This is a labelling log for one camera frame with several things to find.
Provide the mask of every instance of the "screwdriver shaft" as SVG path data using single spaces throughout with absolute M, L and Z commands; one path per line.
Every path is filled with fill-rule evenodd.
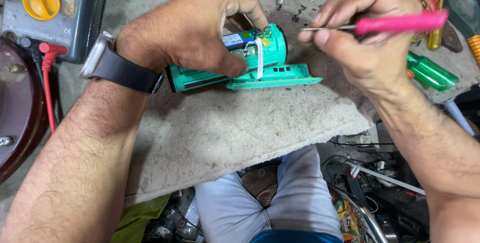
M 357 25 L 344 25 L 344 26 L 340 26 L 340 27 L 335 28 L 335 29 L 337 29 L 337 30 L 351 30 L 351 29 L 355 29 L 356 26 Z M 322 28 L 306 28 L 306 29 L 303 29 L 303 30 L 304 31 L 318 31 L 318 30 L 322 30 L 322 29 L 325 29 L 325 27 L 322 27 Z

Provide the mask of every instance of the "yellow screwdriver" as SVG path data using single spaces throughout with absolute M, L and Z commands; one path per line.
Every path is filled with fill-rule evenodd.
M 444 0 L 438 0 L 437 10 L 441 11 L 442 7 L 444 6 Z M 442 34 L 444 32 L 444 28 L 434 29 L 430 33 L 430 37 L 428 39 L 428 49 L 435 50 L 439 49 L 442 45 Z

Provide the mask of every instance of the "barcode sticker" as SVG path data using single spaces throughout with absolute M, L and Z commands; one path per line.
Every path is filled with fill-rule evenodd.
M 229 35 L 229 36 L 224 36 L 223 37 L 223 43 L 225 44 L 226 47 L 242 43 L 243 39 L 240 37 L 239 34 L 234 34 L 234 35 Z

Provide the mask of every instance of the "pink screwdriver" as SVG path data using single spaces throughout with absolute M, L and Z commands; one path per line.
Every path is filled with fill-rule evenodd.
M 357 35 L 372 32 L 398 33 L 405 31 L 427 32 L 433 29 L 440 29 L 448 18 L 448 10 L 444 9 L 435 13 L 417 15 L 389 16 L 379 19 L 362 18 L 356 25 L 344 25 L 337 30 L 355 29 Z M 307 28 L 304 31 L 316 31 L 324 28 Z

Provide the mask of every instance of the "jeans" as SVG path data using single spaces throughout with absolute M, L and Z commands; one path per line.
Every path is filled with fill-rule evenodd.
M 195 186 L 206 241 L 248 243 L 270 229 L 327 233 L 343 241 L 314 144 L 283 156 L 278 185 L 267 209 L 245 190 L 237 173 Z

